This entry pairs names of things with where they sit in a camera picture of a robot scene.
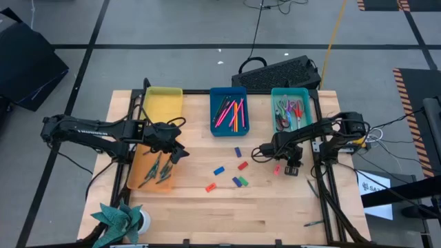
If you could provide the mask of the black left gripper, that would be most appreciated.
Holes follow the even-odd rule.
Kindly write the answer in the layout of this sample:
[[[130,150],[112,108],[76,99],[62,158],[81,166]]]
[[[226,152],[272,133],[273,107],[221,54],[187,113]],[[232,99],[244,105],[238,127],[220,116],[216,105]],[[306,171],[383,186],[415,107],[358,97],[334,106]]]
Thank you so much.
[[[171,162],[177,164],[181,158],[189,156],[185,147],[176,140],[180,134],[179,127],[174,123],[153,123],[144,127],[143,144],[155,152],[171,153]]]

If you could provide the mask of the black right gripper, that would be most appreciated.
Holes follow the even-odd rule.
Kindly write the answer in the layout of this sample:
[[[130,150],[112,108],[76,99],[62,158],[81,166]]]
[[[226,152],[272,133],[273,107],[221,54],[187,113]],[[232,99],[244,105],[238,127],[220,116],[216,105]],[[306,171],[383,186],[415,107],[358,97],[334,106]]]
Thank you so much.
[[[285,175],[297,176],[302,158],[303,148],[299,147],[293,138],[287,135],[273,135],[270,143],[264,143],[260,146],[260,152],[265,158],[275,159],[277,161],[286,160]]]

